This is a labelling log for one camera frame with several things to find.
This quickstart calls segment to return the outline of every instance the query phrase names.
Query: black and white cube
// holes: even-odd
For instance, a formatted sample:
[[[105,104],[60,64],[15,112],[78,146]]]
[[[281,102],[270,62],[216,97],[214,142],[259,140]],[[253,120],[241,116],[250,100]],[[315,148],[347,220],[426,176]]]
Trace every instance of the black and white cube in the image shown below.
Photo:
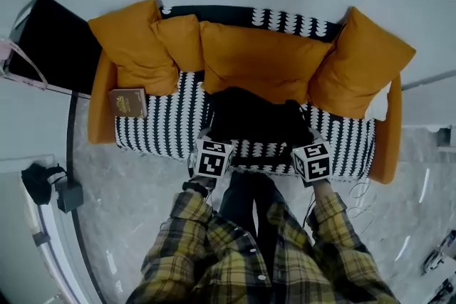
[[[194,175],[223,177],[231,162],[233,146],[209,140],[196,140]]]
[[[292,157],[294,169],[305,182],[314,182],[331,176],[331,153],[327,142],[294,148]]]

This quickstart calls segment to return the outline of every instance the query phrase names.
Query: sleeve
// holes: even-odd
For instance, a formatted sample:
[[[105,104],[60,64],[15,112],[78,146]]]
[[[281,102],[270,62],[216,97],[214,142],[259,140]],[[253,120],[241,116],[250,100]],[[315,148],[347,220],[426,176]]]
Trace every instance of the sleeve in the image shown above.
[[[175,303],[195,286],[195,265],[204,257],[204,240],[212,208],[199,194],[176,194],[170,218],[161,226],[142,263],[142,280],[127,300]]]
[[[338,294],[354,303],[398,303],[355,233],[338,194],[326,196],[307,223],[315,239],[315,261]]]

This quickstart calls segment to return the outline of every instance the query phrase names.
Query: jeans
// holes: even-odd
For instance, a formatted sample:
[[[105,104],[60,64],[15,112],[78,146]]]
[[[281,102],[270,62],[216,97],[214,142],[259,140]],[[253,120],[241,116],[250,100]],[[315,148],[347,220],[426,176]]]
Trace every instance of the jeans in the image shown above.
[[[254,201],[258,214],[258,236],[253,217]],[[284,202],[284,197],[265,174],[233,172],[219,210],[221,216],[242,227],[255,238],[271,279],[277,244],[277,226],[269,223],[266,213],[269,207],[277,202]]]

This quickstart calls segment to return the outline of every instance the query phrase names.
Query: black and white patterned sofa cushion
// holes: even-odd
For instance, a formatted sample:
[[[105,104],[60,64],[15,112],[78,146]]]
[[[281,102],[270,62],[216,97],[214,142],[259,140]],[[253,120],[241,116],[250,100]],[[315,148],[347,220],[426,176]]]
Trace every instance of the black and white patterned sofa cushion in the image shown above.
[[[270,29],[308,36],[325,42],[339,32],[337,24],[299,15],[232,6],[178,6],[163,8],[163,18],[196,14],[200,21],[213,21],[235,26]],[[201,89],[204,72],[181,73],[178,91],[162,97],[148,96],[145,119],[117,117],[117,145],[136,152],[186,159],[202,128],[208,127],[212,112],[208,97]],[[339,117],[311,106],[303,105],[304,117],[312,128],[329,141],[333,152],[333,176],[336,179],[367,177],[375,153],[375,121]],[[294,174],[289,164],[236,164],[237,157],[255,160],[278,157],[285,144],[264,144],[247,140],[232,140],[233,165],[272,174]]]

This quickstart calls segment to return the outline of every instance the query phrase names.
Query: gray floor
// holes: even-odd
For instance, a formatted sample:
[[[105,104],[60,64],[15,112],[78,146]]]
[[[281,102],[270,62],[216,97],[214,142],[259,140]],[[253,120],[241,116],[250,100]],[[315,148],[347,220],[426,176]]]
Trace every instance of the gray floor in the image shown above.
[[[74,166],[84,188],[85,203],[78,210],[81,229],[105,298],[109,303],[124,303],[140,280],[143,257],[187,171],[183,162],[173,159],[141,156],[115,145],[89,145],[87,115],[88,102],[79,100]],[[272,178],[302,220],[311,189],[304,189],[295,178]],[[218,183],[214,208],[228,182],[229,176]],[[345,182],[335,184],[334,189],[349,207],[351,221],[382,277],[400,299],[419,276],[419,265],[430,249],[456,226],[455,156],[437,152],[433,133],[403,130],[400,162],[391,185]]]

